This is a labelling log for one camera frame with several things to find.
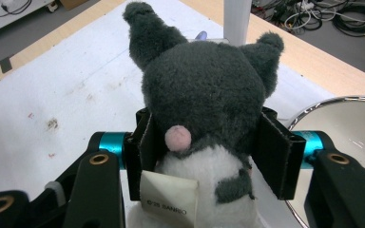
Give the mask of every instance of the black cable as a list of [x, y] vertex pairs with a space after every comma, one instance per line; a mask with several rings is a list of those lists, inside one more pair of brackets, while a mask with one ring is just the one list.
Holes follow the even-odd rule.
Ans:
[[332, 20], [332, 14], [333, 12], [323, 12], [321, 11], [320, 9], [313, 9], [314, 13], [313, 13], [313, 16], [318, 19], [318, 20], [329, 20], [331, 21]]
[[265, 20], [266, 17], [266, 11], [263, 7], [253, 7], [251, 8], [251, 13], [255, 14], [259, 18], [262, 18]]
[[17, 14], [24, 12], [31, 4], [31, 1], [32, 0], [28, 0], [23, 6], [21, 6], [20, 8], [14, 10], [14, 11], [9, 11], [7, 6], [1, 5], [1, 8], [5, 12], [5, 14], [0, 15], [0, 17], [5, 17], [8, 15], [17, 15]]
[[304, 3], [304, 1], [301, 1], [301, 3], [300, 3], [300, 6], [298, 7], [298, 11], [299, 11], [299, 14], [298, 14], [298, 17], [296, 18], [296, 20], [295, 20], [295, 22], [293, 23], [293, 27], [296, 27], [297, 25], [301, 25], [301, 23], [300, 23], [300, 21], [301, 21], [301, 7], [303, 6], [303, 3]]
[[331, 8], [339, 7], [339, 6], [346, 5], [349, 3], [349, 0], [345, 0], [343, 2], [334, 4], [332, 6], [324, 6], [324, 5], [320, 5], [317, 0], [310, 0], [310, 1], [314, 4], [314, 6], [322, 8], [322, 9], [331, 9]]
[[262, 9], [262, 12], [261, 12], [262, 18], [265, 21], [270, 22], [273, 19], [273, 16], [275, 14], [275, 8], [279, 5], [282, 5], [285, 1], [286, 0], [273, 0], [264, 6], [259, 6], [258, 8]]
[[[358, 13], [365, 16], [365, 6], [357, 6], [351, 3], [339, 10], [338, 13]], [[336, 15], [333, 19], [333, 25], [346, 35], [353, 37], [365, 36], [365, 22], [344, 20], [342, 16]]]
[[[304, 17], [309, 17], [309, 14], [307, 14], [307, 13], [302, 13], [301, 15], [300, 15], [300, 22], [302, 23], [302, 24], [304, 24], [304, 23], [306, 23], [305, 21], [303, 21], [303, 18]], [[319, 18], [316, 18], [316, 17], [311, 17], [310, 18], [310, 21], [306, 24], [306, 25], [304, 25], [303, 26], [303, 28], [305, 29], [305, 30], [317, 30], [317, 29], [319, 29], [319, 28], [321, 28], [322, 27], [322, 20], [321, 19], [319, 19]]]

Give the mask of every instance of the gray plush cat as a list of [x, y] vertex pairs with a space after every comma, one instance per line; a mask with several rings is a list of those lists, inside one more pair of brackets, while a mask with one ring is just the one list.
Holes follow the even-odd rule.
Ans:
[[[127, 5], [130, 57], [143, 71], [144, 102], [169, 152], [156, 171], [198, 180], [198, 227], [262, 227], [248, 156], [263, 103], [275, 90], [283, 42], [274, 33], [231, 47], [188, 43], [146, 3]], [[136, 206], [131, 227], [171, 227]]]

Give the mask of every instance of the white plush belly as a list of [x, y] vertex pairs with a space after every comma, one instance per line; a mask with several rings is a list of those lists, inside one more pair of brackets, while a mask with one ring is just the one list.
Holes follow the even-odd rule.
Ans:
[[230, 203], [217, 203], [215, 189], [219, 181], [237, 177], [242, 168], [239, 159], [223, 146], [216, 145], [206, 147], [184, 159], [167, 154], [156, 171], [200, 182], [198, 227], [261, 227], [255, 201], [249, 196]]

